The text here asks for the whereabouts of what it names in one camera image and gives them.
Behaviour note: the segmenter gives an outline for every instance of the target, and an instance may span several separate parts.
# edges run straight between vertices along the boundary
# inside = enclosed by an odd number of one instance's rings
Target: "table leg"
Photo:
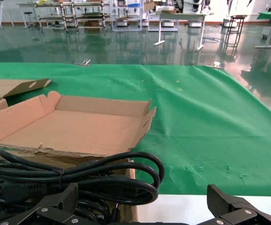
[[[163,44],[165,41],[161,41],[161,32],[162,32],[162,20],[161,20],[161,16],[159,15],[159,24],[158,24],[158,42],[155,43],[153,46],[158,46],[160,44]]]
[[[270,40],[271,40],[271,28],[270,28],[270,32],[269,32],[269,35],[266,40],[266,44],[261,45],[261,46],[255,46],[255,48],[270,48],[271,49],[271,45],[269,46]]]
[[[271,40],[271,28],[270,28],[270,32],[269,32],[269,35],[268,35],[267,40],[266,40],[266,44],[265,44],[266,47],[269,45],[270,40]]]
[[[23,11],[22,11],[22,9],[21,9],[21,8],[20,8],[20,11],[21,11],[21,15],[22,15],[23,22],[24,22],[24,25],[25,25],[25,27],[24,27],[24,28],[27,28],[27,24],[26,24],[26,21],[25,21],[25,18],[24,18],[24,14],[23,14]]]
[[[12,26],[14,27],[15,25],[14,25],[12,19],[9,17],[9,15],[8,15],[7,11],[5,10],[5,8],[3,7],[2,3],[1,3],[1,6],[2,6],[2,8],[3,8],[4,13],[6,14],[6,16],[8,17],[8,19],[9,19],[10,22],[12,23]]]
[[[1,27],[1,29],[3,29],[3,27],[2,27],[2,8],[3,8],[3,6],[0,2],[0,27]]]
[[[203,39],[204,27],[205,27],[205,16],[203,17],[203,23],[202,23],[202,28],[201,28],[200,45],[196,49],[196,52],[200,51],[203,48],[202,39]]]

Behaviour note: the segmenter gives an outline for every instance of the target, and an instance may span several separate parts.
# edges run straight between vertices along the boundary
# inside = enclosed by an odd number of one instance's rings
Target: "cardboard tray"
[[[47,86],[49,78],[41,80],[4,80],[0,79],[0,110],[8,107],[5,97],[20,94]]]
[[[95,157],[126,152],[149,131],[150,105],[51,91],[0,110],[0,146]]]

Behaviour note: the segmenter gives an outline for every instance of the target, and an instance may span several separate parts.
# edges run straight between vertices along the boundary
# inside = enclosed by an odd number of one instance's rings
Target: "box on shelf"
[[[20,94],[47,86],[49,78],[41,80],[7,80],[0,79],[0,110],[8,107],[5,97]]]
[[[95,27],[95,28],[87,28],[88,31],[99,31],[100,28],[97,28],[97,27],[100,27],[101,25],[99,21],[85,21],[84,26]]]
[[[153,0],[149,0],[144,3],[144,11],[153,10],[154,7],[155,7],[155,2]]]

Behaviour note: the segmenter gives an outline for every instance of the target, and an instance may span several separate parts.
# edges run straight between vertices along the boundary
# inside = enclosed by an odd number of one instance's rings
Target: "metal shelf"
[[[132,7],[132,6],[116,6],[116,7],[113,7],[113,8],[115,8],[115,9],[118,9],[118,8],[142,8],[142,6],[136,6],[136,7]]]
[[[111,2],[111,24],[113,31],[142,31],[143,30],[143,0],[139,0],[135,4],[140,6],[132,7],[128,6],[128,0],[124,0],[123,5],[119,6],[118,0],[112,0]],[[131,18],[122,18],[127,16],[126,9],[138,8],[139,16]],[[120,16],[120,9],[123,9],[123,15]],[[118,22],[127,22],[127,26],[117,26]],[[138,25],[129,27],[128,22],[138,22]]]
[[[102,26],[99,27],[87,27],[80,26],[80,28],[104,28],[106,30],[105,19],[109,18],[109,15],[105,14],[104,7],[109,7],[110,3],[106,1],[97,1],[97,2],[63,2],[63,3],[43,3],[38,5],[35,3],[35,7],[50,7],[50,8],[60,8],[60,15],[47,15],[47,16],[39,16],[40,28],[50,28],[50,29],[61,29],[60,27],[54,27],[49,25],[47,22],[63,22],[61,26],[65,31],[67,30],[66,22],[74,22],[74,26],[76,31],[78,32],[78,22],[85,21],[102,21]],[[99,7],[102,8],[102,13],[97,15],[76,15],[75,7],[86,8],[86,7]],[[66,15],[65,8],[71,8],[71,15]],[[46,22],[46,27],[43,27],[41,21]]]

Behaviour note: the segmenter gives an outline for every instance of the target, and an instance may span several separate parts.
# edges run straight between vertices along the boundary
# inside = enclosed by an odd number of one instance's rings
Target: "metal rack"
[[[110,18],[108,14],[105,13],[105,7],[109,7],[110,4],[109,2],[72,2],[72,9],[73,9],[73,14],[75,17],[76,21],[76,29],[78,30],[79,28],[103,28],[106,30],[106,24],[105,24],[105,19]],[[93,8],[93,7],[98,7],[101,8],[101,12],[98,13],[85,13],[82,15],[77,15],[75,11],[75,7],[79,8]],[[86,22],[86,21],[101,21],[102,26],[97,26],[97,27],[92,27],[92,26],[79,26],[79,22]]]
[[[37,4],[35,3],[36,8],[37,7],[50,7],[50,8],[59,8],[60,14],[59,15],[46,15],[46,16],[39,16],[39,24],[40,28],[50,28],[50,29],[64,29],[66,32],[68,31],[68,22],[74,22],[74,27],[76,31],[79,31],[79,28],[103,28],[106,30],[105,25],[105,19],[109,17],[105,13],[105,6],[110,6],[109,2],[64,2],[64,3],[43,3],[43,4]],[[92,7],[98,7],[101,8],[101,13],[98,12],[97,14],[83,14],[83,15],[77,15],[75,8],[92,8]],[[66,14],[66,8],[70,8],[71,14]],[[91,27],[91,26],[79,26],[79,22],[85,22],[85,21],[102,21],[102,26],[97,27]],[[42,26],[41,22],[46,22],[46,26]],[[51,26],[49,25],[49,22],[62,22],[63,25],[57,26]]]
[[[140,5],[139,6],[128,6],[128,0],[123,0],[124,5],[123,6],[119,6],[119,0],[114,0],[117,2],[117,4],[111,4],[111,23],[112,23],[112,30],[113,31],[142,31],[143,30],[143,0],[139,0],[140,1]],[[127,9],[129,8],[137,8],[140,10],[140,14],[138,17],[127,17]],[[124,17],[120,17],[120,9],[124,10]],[[118,18],[115,17],[114,12],[118,12]],[[119,28],[118,26],[115,27],[114,23],[115,22],[119,22],[119,21],[126,21],[128,22],[135,22],[135,24],[138,25],[138,28],[131,28],[128,27],[121,27]]]
[[[48,8],[59,8],[60,9],[60,14],[59,15],[45,15],[45,16],[39,16],[38,21],[40,24],[40,28],[47,28],[47,29],[64,29],[66,32],[68,32],[67,28],[67,22],[73,22],[75,21],[74,15],[66,15],[65,14],[65,7],[71,7],[70,2],[64,2],[64,3],[43,3],[43,4],[37,4],[35,3],[36,8],[42,8],[42,7],[48,7]],[[46,22],[46,26],[42,26],[41,22]],[[49,22],[63,22],[63,27],[61,27],[61,24],[59,25],[60,27],[57,26],[51,26],[49,25]]]

